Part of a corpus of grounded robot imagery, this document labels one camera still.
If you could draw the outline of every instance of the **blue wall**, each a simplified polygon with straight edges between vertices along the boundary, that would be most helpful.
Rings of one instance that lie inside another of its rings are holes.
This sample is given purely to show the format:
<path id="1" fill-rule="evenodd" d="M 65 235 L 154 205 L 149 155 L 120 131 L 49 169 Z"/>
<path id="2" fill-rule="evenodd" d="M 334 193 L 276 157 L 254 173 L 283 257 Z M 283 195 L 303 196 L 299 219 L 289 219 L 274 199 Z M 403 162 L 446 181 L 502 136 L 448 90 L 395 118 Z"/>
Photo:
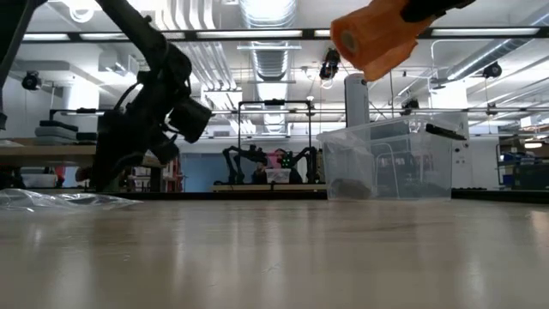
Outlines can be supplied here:
<path id="1" fill-rule="evenodd" d="M 251 183 L 251 174 L 256 170 L 256 163 L 242 159 L 241 165 L 246 175 L 244 182 Z M 223 154 L 182 154 L 181 168 L 183 175 L 187 177 L 184 180 L 185 192 L 211 192 L 215 181 L 227 182 L 229 178 Z"/>

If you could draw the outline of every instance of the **security camera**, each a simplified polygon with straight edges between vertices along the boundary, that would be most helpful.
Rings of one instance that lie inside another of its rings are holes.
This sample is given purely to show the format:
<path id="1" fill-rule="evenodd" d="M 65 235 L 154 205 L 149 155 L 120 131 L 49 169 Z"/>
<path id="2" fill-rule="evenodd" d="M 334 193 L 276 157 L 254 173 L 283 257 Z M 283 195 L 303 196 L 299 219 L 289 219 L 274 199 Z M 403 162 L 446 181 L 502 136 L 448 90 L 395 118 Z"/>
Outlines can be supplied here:
<path id="1" fill-rule="evenodd" d="M 39 78 L 39 72 L 28 71 L 21 85 L 29 91 L 40 90 L 42 88 L 42 80 Z"/>

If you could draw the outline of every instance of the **table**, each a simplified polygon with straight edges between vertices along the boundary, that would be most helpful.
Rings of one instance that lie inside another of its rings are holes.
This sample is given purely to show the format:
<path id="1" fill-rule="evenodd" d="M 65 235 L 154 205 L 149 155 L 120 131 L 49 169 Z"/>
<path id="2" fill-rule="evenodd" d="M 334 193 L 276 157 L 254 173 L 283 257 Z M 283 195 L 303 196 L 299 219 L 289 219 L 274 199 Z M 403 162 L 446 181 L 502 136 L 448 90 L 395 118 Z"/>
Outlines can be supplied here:
<path id="1" fill-rule="evenodd" d="M 326 184 L 302 185 L 213 185 L 212 192 L 224 191 L 326 191 Z"/>
<path id="2" fill-rule="evenodd" d="M 12 167 L 90 167 L 95 149 L 93 145 L 2 147 L 0 163 Z M 154 157 L 145 156 L 142 166 L 151 168 L 151 191 L 160 192 L 164 165 Z"/>
<path id="3" fill-rule="evenodd" d="M 0 211 L 0 245 L 2 308 L 549 307 L 549 212 L 518 203 Z"/>

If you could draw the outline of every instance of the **box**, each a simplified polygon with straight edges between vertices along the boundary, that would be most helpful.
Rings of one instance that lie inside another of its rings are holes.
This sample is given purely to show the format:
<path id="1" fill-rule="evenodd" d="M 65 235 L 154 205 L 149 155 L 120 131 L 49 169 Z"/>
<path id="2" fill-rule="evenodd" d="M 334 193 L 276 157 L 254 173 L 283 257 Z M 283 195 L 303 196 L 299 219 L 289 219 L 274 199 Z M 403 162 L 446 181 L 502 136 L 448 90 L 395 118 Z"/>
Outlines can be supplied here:
<path id="1" fill-rule="evenodd" d="M 289 184 L 290 183 L 290 173 L 292 172 L 289 168 L 270 168 L 266 169 L 267 173 L 267 183 L 272 184 Z"/>
<path id="2" fill-rule="evenodd" d="M 457 129 L 408 116 L 318 135 L 329 199 L 450 199 Z"/>

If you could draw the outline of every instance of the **black cable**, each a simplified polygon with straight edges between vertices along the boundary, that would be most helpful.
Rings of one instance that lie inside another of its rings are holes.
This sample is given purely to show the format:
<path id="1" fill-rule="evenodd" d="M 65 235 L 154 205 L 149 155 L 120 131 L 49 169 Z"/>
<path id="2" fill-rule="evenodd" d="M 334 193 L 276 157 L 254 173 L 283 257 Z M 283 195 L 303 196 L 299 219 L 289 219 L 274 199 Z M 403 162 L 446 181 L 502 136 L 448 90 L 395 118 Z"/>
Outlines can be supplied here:
<path id="1" fill-rule="evenodd" d="M 126 89 L 126 91 L 124 92 L 124 94 L 122 94 L 122 96 L 120 97 L 120 99 L 118 100 L 117 104 L 114 106 L 114 109 L 117 110 L 120 108 L 120 106 L 122 105 L 122 103 L 124 103 L 124 100 L 126 100 L 126 98 L 128 97 L 128 95 L 130 95 L 130 93 L 132 91 L 134 91 L 134 89 L 137 87 L 137 85 L 141 84 L 140 82 L 136 82 L 135 84 L 131 85 L 128 89 Z"/>

